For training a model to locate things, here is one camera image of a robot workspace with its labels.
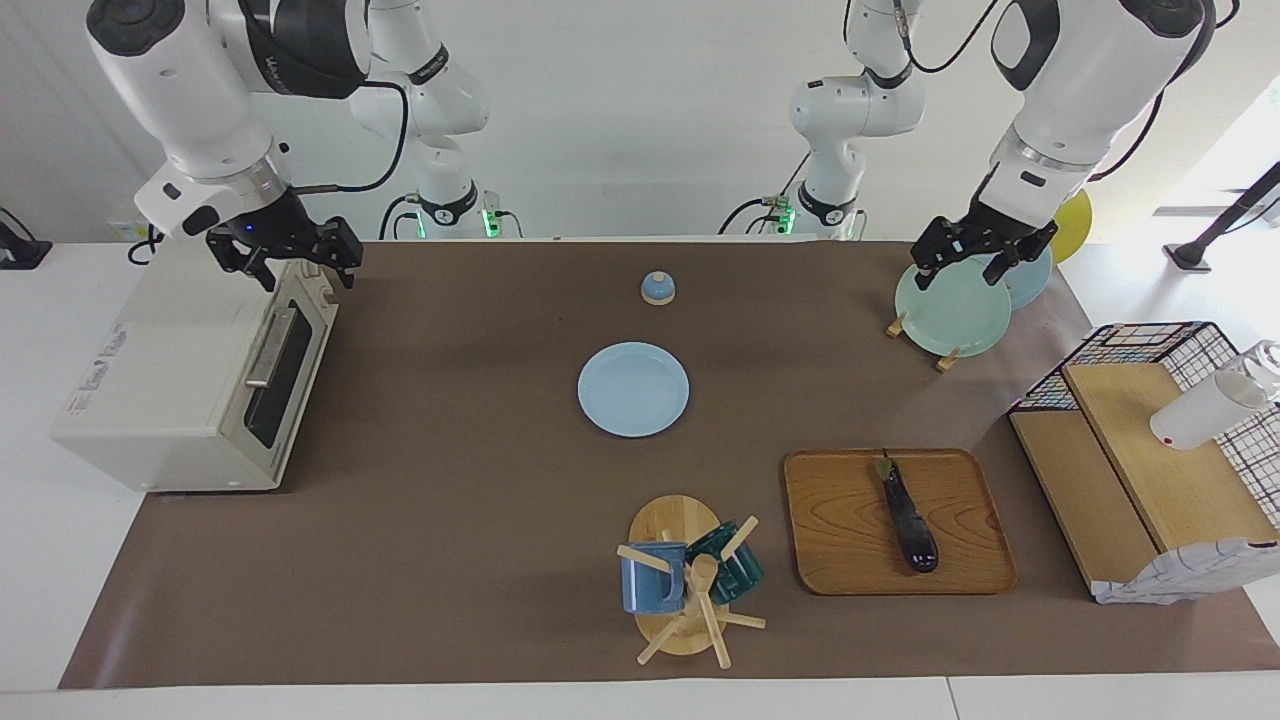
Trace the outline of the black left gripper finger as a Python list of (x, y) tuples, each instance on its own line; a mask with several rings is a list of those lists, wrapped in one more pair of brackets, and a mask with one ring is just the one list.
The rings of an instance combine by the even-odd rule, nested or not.
[(1032, 234), (1006, 243), (986, 266), (986, 283), (1004, 284), (1010, 292), (1042, 292), (1053, 268), (1051, 241), (1059, 232), (1056, 222)]
[(928, 291), (934, 277), (957, 261), (956, 238), (955, 224), (945, 217), (934, 217), (920, 233), (910, 250), (919, 291)]

